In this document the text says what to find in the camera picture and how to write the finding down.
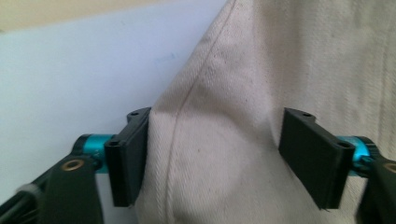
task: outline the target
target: canvas bag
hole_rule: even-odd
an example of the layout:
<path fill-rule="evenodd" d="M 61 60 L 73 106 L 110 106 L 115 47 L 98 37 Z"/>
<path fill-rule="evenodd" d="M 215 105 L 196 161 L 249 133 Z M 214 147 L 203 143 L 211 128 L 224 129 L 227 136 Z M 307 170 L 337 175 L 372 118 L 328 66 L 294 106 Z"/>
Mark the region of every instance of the canvas bag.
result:
<path fill-rule="evenodd" d="M 283 107 L 395 160 L 396 1 L 230 0 L 152 108 L 139 223 L 354 223 L 280 157 Z"/>

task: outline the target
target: black plastic mount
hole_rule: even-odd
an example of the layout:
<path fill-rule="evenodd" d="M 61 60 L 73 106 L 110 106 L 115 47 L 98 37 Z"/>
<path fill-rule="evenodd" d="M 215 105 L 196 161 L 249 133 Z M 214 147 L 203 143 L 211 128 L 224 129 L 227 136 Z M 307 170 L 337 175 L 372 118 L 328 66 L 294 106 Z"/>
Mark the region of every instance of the black plastic mount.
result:
<path fill-rule="evenodd" d="M 318 208 L 338 208 L 355 147 L 315 120 L 304 111 L 285 108 L 279 152 Z"/>
<path fill-rule="evenodd" d="M 137 199 L 145 173 L 149 112 L 136 110 L 127 115 L 128 124 L 105 143 L 106 162 L 113 203 L 127 207 Z"/>

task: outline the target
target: screw hole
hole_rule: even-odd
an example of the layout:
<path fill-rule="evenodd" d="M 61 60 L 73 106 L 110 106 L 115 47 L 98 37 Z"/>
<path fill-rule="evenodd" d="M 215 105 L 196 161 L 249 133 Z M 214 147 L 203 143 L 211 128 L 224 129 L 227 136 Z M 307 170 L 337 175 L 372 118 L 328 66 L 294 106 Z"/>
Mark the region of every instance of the screw hole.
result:
<path fill-rule="evenodd" d="M 343 142 L 339 142 L 339 143 L 337 143 L 337 145 L 340 147 L 350 147 L 350 145 L 348 143 L 343 143 Z"/>
<path fill-rule="evenodd" d="M 83 164 L 84 164 L 83 160 L 67 161 L 62 165 L 62 169 L 64 171 L 74 171 L 77 170 L 79 167 L 81 167 Z"/>
<path fill-rule="evenodd" d="M 119 145 L 119 142 L 118 142 L 118 141 L 110 141 L 110 142 L 108 143 L 108 145 L 111 146 L 111 147 L 116 147 L 116 146 Z"/>

